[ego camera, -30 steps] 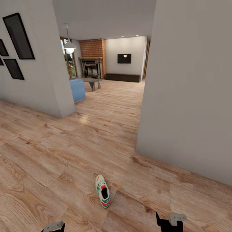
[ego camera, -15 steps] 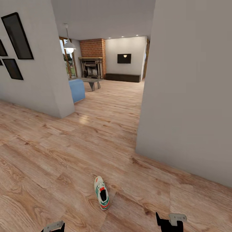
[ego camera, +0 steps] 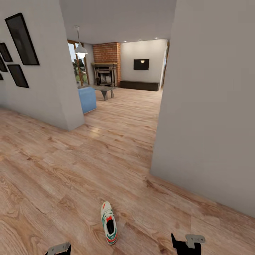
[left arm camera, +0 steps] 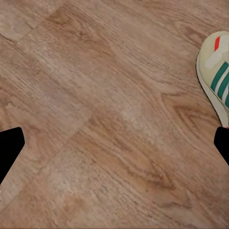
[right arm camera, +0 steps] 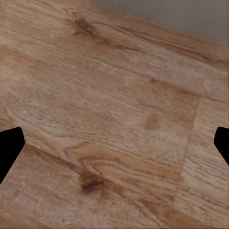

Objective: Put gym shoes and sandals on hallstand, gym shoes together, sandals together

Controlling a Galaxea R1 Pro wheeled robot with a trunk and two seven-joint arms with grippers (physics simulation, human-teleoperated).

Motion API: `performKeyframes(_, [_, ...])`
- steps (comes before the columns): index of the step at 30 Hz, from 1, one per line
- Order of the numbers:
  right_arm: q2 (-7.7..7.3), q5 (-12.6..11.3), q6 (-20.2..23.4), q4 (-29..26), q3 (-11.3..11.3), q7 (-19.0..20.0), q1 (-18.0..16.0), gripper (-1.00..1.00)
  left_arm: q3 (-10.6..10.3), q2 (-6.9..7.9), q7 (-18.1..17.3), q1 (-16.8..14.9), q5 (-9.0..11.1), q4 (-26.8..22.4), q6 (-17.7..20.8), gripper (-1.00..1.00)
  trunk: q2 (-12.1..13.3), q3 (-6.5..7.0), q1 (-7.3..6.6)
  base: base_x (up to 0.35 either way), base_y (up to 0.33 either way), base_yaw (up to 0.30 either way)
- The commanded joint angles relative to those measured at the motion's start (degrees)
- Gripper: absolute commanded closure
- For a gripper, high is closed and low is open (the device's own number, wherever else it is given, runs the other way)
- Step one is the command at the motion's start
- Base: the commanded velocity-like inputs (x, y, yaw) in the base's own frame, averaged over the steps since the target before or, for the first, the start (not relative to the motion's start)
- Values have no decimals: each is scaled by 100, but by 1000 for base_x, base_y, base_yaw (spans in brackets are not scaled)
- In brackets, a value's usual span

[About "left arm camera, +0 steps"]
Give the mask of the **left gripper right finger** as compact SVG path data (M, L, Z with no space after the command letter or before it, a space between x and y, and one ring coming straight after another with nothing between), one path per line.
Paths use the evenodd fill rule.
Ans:
M229 129L218 127L214 144L229 165Z

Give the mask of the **gym shoe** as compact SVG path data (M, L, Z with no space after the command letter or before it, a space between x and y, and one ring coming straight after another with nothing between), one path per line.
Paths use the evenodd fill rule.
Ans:
M210 34L198 52L196 74L221 126L229 129L229 32Z

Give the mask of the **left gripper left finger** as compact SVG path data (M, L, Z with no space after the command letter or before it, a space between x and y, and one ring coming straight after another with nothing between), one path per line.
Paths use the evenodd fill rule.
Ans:
M0 132L0 184L25 145L21 127Z

